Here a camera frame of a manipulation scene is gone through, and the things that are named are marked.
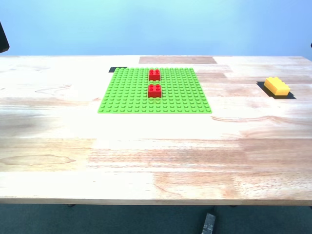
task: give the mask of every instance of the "wooden table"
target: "wooden table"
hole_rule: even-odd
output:
[[[113,66],[193,67],[213,113],[97,114]],[[0,57],[0,81],[0,202],[312,205],[305,58]]]

